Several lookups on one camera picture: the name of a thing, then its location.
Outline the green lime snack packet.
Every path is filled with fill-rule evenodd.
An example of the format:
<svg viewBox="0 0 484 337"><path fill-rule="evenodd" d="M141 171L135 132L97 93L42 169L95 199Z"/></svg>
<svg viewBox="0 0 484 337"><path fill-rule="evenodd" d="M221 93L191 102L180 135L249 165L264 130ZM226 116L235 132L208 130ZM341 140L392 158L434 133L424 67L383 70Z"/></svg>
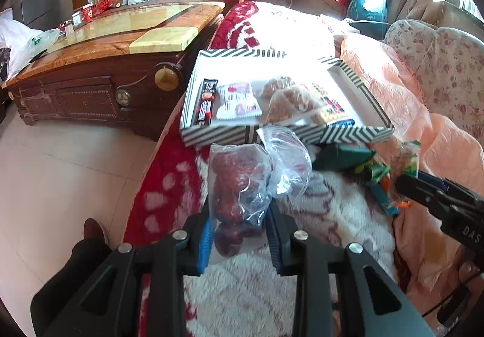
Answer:
<svg viewBox="0 0 484 337"><path fill-rule="evenodd" d="M376 160L369 160L357 167L355 167L355 174L358 175L362 181L367 183L378 183L385 178L391 168L383 162Z"/></svg>

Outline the dark green snack packet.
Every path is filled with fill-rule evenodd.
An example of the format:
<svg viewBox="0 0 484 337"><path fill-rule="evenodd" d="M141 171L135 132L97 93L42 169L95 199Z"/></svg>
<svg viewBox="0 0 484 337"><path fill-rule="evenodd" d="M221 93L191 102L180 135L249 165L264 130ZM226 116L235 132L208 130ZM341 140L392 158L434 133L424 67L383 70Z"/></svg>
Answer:
<svg viewBox="0 0 484 337"><path fill-rule="evenodd" d="M318 172L343 172L371 160L376 151L368 147L346 144L323 145L312 162L312 169Z"/></svg>

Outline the clear bag of red dates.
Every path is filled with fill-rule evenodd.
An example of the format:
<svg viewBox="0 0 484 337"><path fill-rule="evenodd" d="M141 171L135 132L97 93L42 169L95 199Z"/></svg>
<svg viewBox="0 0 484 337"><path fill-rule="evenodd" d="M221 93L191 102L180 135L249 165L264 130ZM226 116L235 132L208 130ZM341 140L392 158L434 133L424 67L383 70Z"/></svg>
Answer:
<svg viewBox="0 0 484 337"><path fill-rule="evenodd" d="M257 130L262 141L212 145L208 163L208 205L213 244L210 263L261 248L272 201L300 200L309 185L312 161L295 132L284 126Z"/></svg>

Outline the dark chocolate bar packet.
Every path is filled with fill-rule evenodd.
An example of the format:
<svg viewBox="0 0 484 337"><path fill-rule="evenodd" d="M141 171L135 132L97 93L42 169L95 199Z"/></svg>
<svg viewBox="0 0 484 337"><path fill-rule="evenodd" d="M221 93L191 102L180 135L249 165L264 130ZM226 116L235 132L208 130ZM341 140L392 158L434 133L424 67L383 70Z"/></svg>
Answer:
<svg viewBox="0 0 484 337"><path fill-rule="evenodd" d="M204 79L200 86L195 113L192 120L194 125L207 126L212 121L212 109L217 93L218 80Z"/></svg>

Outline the pink strawberry snack packet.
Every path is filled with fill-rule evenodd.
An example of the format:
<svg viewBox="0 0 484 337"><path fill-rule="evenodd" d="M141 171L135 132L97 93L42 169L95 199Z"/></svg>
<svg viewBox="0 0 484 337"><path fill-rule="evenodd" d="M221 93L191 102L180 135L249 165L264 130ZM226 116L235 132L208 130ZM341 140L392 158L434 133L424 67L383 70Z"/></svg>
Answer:
<svg viewBox="0 0 484 337"><path fill-rule="evenodd" d="M235 120L263 114L250 83L231 83L217 87L218 120Z"/></svg>

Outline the orange bread packet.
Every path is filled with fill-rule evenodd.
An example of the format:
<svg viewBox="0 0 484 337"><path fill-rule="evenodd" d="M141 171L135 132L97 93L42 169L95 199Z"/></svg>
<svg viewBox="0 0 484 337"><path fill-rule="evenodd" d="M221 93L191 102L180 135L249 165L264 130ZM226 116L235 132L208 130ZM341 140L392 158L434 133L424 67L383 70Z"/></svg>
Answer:
<svg viewBox="0 0 484 337"><path fill-rule="evenodd" d="M417 140L400 143L391 156L392 179L397 179L401 175L418 176L420 148L421 143Z"/></svg>

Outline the peach quilted blanket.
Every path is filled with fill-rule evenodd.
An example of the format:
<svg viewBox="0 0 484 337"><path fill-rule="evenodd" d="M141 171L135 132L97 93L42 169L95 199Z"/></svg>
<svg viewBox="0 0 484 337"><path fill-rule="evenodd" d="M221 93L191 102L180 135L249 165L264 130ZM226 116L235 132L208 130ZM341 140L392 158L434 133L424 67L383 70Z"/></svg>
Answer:
<svg viewBox="0 0 484 337"><path fill-rule="evenodd" d="M388 162L407 140L421 144L419 167L483 193L482 146L446 116L431 113L415 73L386 44L360 34L343 38L340 58L360 77L391 119L395 131L376 144L377 154ZM440 222L412 204L394 219L396 248L409 276L402 290L417 310L425 313L471 273L461 260L461 245L440 230Z"/></svg>

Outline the floral sofa cover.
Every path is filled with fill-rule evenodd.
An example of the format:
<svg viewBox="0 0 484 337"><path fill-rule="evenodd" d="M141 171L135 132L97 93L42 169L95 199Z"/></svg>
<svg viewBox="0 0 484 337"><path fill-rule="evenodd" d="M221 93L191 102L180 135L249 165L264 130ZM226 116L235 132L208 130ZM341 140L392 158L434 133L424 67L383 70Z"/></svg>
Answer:
<svg viewBox="0 0 484 337"><path fill-rule="evenodd" d="M455 28L396 21L384 43L417 77L429 111L483 142L483 42Z"/></svg>

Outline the striped white tray box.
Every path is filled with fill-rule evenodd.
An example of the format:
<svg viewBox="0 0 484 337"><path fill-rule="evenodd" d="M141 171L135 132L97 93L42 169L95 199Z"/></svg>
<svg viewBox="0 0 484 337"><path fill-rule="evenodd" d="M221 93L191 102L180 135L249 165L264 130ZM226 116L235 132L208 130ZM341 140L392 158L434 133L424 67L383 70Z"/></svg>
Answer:
<svg viewBox="0 0 484 337"><path fill-rule="evenodd" d="M360 77L334 57L297 60L269 49L198 53L180 133L188 146L242 145L263 126L285 126L306 145L382 142L394 125Z"/></svg>

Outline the wooden marble-top coffee table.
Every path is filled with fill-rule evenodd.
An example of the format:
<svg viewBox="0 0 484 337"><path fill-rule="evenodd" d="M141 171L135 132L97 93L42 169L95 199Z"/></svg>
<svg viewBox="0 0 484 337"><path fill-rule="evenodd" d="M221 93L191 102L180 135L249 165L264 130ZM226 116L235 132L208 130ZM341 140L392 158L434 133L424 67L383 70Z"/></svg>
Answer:
<svg viewBox="0 0 484 337"><path fill-rule="evenodd" d="M3 86L24 124L89 122L158 139L225 4L169 0L95 18Z"/></svg>

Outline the white plastic bag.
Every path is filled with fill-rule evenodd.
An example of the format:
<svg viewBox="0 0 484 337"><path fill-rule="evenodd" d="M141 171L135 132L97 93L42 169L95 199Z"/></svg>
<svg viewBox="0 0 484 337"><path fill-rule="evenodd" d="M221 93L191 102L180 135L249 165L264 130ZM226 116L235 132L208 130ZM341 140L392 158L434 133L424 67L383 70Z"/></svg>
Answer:
<svg viewBox="0 0 484 337"><path fill-rule="evenodd" d="M10 80L38 55L52 47L61 31L32 29L13 19L12 8L1 12L1 80Z"/></svg>

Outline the red plush toy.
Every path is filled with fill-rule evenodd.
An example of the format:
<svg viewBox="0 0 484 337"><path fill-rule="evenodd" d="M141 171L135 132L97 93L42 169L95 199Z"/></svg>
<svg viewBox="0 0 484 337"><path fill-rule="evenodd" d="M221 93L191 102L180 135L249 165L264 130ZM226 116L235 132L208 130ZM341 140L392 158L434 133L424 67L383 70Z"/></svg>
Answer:
<svg viewBox="0 0 484 337"><path fill-rule="evenodd" d="M93 15L98 16L113 7L113 0L95 0Z"/></svg>

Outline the grey refrigerator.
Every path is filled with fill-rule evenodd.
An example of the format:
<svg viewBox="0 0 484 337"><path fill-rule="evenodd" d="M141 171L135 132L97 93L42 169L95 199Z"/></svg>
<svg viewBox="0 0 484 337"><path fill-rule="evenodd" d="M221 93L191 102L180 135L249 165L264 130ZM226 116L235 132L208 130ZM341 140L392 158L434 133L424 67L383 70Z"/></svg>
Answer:
<svg viewBox="0 0 484 337"><path fill-rule="evenodd" d="M49 30L57 26L53 0L11 0L13 19L32 29Z"/></svg>

